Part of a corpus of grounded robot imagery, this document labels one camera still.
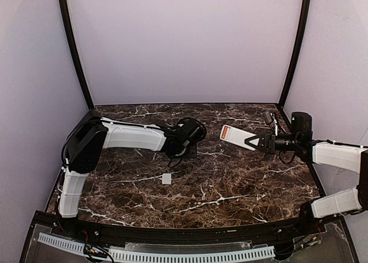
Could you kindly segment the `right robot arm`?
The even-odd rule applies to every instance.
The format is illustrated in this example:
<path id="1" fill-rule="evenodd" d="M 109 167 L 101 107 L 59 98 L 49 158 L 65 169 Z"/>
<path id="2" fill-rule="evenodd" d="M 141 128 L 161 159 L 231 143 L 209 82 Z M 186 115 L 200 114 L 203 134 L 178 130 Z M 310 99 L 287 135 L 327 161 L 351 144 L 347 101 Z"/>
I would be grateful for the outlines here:
<path id="1" fill-rule="evenodd" d="M 303 204 L 300 208 L 300 218 L 314 220 L 336 214 L 357 214 L 367 210 L 367 146 L 314 140 L 312 117 L 304 112 L 292 113 L 289 134 L 264 132 L 246 133 L 245 136 L 244 145 L 248 149 L 269 154 L 293 152 L 294 157 L 305 163 L 328 165 L 359 175 L 356 187 Z"/>

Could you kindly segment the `orange battery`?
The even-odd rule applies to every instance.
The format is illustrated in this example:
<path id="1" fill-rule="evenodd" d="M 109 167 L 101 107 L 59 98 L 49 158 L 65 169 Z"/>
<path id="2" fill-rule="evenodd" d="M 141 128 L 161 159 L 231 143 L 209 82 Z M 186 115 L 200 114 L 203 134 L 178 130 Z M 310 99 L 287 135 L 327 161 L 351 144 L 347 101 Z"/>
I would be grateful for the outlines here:
<path id="1" fill-rule="evenodd" d="M 231 127 L 228 125 L 224 125 L 221 131 L 221 139 L 226 140 L 231 132 Z"/>

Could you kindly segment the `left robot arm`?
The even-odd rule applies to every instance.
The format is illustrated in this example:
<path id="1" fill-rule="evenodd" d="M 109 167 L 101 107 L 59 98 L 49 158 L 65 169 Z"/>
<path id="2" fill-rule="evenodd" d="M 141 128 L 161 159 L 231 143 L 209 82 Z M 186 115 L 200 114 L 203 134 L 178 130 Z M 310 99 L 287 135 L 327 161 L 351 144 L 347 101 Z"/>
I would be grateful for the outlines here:
<path id="1" fill-rule="evenodd" d="M 57 207 L 59 215 L 77 217 L 84 183 L 96 169 L 103 149 L 145 149 L 164 153 L 171 160 L 195 158 L 197 143 L 206 134 L 204 124 L 190 117 L 180 119 L 173 126 L 141 125 L 115 121 L 89 111 L 62 147 L 64 181 Z"/>

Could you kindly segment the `white remote control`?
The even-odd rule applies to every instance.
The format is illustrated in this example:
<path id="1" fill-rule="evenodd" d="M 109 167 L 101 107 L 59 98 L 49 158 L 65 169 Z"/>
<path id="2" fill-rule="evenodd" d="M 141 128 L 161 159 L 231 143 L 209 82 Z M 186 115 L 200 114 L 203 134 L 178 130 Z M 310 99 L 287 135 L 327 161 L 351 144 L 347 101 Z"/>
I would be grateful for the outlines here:
<path id="1" fill-rule="evenodd" d="M 220 133 L 220 140 L 225 141 L 225 142 L 229 142 L 230 144 L 234 144 L 237 145 L 239 147 L 251 150 L 251 151 L 255 151 L 255 148 L 251 148 L 249 146 L 247 146 L 244 143 L 244 140 L 248 137 L 254 136 L 255 134 L 250 133 L 248 131 L 244 131 L 244 130 L 240 130 L 236 127 L 230 126 L 231 127 L 231 132 L 229 133 L 229 136 L 226 140 L 222 140 L 221 139 L 221 133 Z"/>

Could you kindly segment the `white battery cover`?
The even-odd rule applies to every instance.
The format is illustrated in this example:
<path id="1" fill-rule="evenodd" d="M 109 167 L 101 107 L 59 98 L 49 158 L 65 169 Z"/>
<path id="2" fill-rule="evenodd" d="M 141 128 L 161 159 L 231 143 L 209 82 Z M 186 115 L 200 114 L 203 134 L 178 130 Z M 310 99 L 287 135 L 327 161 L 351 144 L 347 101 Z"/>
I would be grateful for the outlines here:
<path id="1" fill-rule="evenodd" d="M 171 173 L 162 174 L 162 184 L 163 185 L 171 185 L 172 184 L 172 174 Z"/>

